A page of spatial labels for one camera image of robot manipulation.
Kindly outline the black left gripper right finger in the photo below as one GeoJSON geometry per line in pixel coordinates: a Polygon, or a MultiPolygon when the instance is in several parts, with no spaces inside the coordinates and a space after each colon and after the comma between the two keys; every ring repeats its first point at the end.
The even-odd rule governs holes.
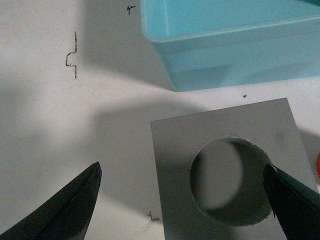
{"type": "Polygon", "coordinates": [[[319,193],[270,163],[263,170],[263,186],[288,240],[320,238],[319,193]]]}

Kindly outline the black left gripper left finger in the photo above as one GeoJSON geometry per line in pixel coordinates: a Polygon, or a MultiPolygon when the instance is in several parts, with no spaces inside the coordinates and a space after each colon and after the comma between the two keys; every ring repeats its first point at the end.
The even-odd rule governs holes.
{"type": "Polygon", "coordinates": [[[95,162],[40,207],[0,235],[2,240],[83,240],[96,206],[102,169],[95,162]]]}

